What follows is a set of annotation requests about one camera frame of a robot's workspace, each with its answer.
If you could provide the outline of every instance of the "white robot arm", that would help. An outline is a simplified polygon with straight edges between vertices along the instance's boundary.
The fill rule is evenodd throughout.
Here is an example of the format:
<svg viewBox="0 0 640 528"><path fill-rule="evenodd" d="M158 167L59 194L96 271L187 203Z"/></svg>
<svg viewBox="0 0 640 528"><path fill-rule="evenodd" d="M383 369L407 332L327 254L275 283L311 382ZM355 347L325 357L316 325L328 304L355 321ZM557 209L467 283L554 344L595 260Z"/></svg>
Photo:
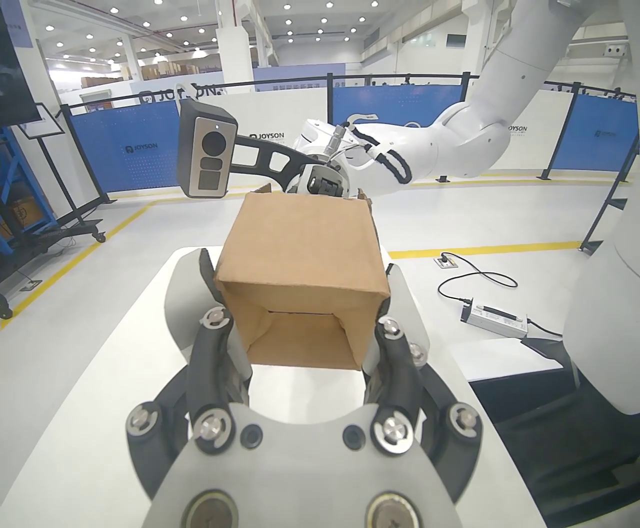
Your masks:
<svg viewBox="0 0 640 528"><path fill-rule="evenodd" d="M632 54L640 58L640 3L618 0ZM475 177L509 145L509 125L547 79L602 0L518 0L470 97L427 128L349 124L334 168L349 190L392 193L429 175ZM640 60L634 66L640 93ZM353 116L371 119L371 116ZM309 120L294 148L321 154L335 127ZM640 185L620 222L576 284L564 345L583 374L621 412L640 413Z"/></svg>
<svg viewBox="0 0 640 528"><path fill-rule="evenodd" d="M600 0L518 0L468 100L447 108L426 128L349 124L336 157L351 190L391 193L429 175L475 177L509 145L509 126L547 79ZM352 116L355 119L369 116ZM309 120L294 148L320 154L334 127Z"/></svg>

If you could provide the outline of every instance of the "white tabletop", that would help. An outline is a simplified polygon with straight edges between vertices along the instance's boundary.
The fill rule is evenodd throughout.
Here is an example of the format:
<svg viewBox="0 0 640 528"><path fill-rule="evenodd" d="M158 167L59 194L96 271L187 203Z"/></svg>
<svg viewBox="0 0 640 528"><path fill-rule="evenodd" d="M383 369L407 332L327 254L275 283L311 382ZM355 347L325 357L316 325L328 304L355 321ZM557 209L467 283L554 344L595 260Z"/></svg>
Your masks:
<svg viewBox="0 0 640 528"><path fill-rule="evenodd" d="M0 508L0 526L140 528L150 502L129 458L124 424L137 404L153 400L186 364L164 321L164 294L176 262L194 249L169 258L96 354L14 482ZM209 248L213 260L220 250ZM390 261L385 252L383 260ZM545 528L453 356L432 349L429 363L484 420L476 471L456 505L465 528ZM274 419L324 421L362 403L360 372L253 370L251 406Z"/></svg>

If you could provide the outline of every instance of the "black cable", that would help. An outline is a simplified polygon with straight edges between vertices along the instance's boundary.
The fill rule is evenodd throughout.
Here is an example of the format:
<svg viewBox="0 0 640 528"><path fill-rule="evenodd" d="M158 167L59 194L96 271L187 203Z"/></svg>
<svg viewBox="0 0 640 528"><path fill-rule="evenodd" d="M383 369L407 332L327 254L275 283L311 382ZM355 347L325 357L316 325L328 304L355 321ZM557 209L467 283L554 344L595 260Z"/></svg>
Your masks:
<svg viewBox="0 0 640 528"><path fill-rule="evenodd" d="M549 333L551 335L555 335L557 337L562 337L561 333L556 333L556 332L552 332L551 330L547 330L546 328L544 328L543 326L540 326L538 323L535 323L534 321L531 321L531 319L527 319L527 322L529 324L532 324L533 326L535 326L536 328L539 328L540 330L542 330L545 333Z"/></svg>
<svg viewBox="0 0 640 528"><path fill-rule="evenodd" d="M443 297L446 297L447 299L453 299L454 301L462 301L463 303L471 304L471 302L472 302L471 299L463 299L463 298L460 298L460 297L452 297L450 295L447 295L446 293L443 293L441 288L447 282L451 282L452 280L456 280L456 279L459 279L459 278L470 277L472 275L482 275L483 277L489 279L490 281L495 282L496 284L499 284L501 286L505 286L507 288L517 288L518 287L518 282L513 277L510 277L509 275L505 275L504 273L498 273L497 271L482 271L481 269L477 268L475 266L475 264L471 263L469 260L461 257L460 255L456 255L455 253L451 253L451 252L448 252L448 251L445 251L445 252L441 253L442 260L444 262L448 261L448 258L445 257L445 255L451 255L452 257L456 257L459 260L463 260L464 262L466 262L469 266L471 266L475 270L475 271L473 271L471 273L465 273L464 275L457 275L455 277L448 278L447 280L445 280L445 281L440 283L440 285L438 286L438 293L440 295L442 295ZM512 282L512 284L509 284L509 283L506 283L506 282L502 282L501 280L493 278L492 275L496 276L496 277L502 277L502 278L505 278L507 280L510 280Z"/></svg>

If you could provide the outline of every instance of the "blue fence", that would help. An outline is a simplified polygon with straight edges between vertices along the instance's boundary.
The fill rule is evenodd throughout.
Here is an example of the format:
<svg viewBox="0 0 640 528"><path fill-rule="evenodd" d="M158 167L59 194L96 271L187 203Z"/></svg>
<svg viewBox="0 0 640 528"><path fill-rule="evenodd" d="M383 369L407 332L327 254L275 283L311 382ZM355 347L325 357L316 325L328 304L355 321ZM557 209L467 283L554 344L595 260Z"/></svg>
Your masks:
<svg viewBox="0 0 640 528"><path fill-rule="evenodd" d="M552 168L620 170L638 133L636 103L577 97Z"/></svg>
<svg viewBox="0 0 640 528"><path fill-rule="evenodd" d="M336 87L333 121L376 114L378 122L425 127L458 102L461 92L455 84ZM177 185L174 102L80 114L72 123L104 191ZM618 171L637 132L634 102L578 95L552 168Z"/></svg>
<svg viewBox="0 0 640 528"><path fill-rule="evenodd" d="M352 114L376 114L379 123L428 127L442 111L460 101L462 86L402 84L348 86L333 91L333 121Z"/></svg>

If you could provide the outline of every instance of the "black base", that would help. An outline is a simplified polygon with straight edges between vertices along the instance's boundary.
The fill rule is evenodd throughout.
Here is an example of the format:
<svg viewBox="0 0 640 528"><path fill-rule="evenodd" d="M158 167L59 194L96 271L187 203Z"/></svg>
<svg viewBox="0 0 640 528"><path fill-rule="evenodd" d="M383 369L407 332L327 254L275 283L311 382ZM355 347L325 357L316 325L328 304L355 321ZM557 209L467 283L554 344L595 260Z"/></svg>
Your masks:
<svg viewBox="0 0 640 528"><path fill-rule="evenodd" d="M106 242L106 236L98 231L97 225L102 218L96 220L84 220L82 224L71 227L55 227L47 229L38 235L29 236L30 245L26 248L16 248L11 255L0 253L0 282L9 278L22 266L31 262L35 257L49 251L49 248L64 238L79 235L91 235L97 242ZM10 319L13 312L9 308L6 298L0 295L0 319Z"/></svg>

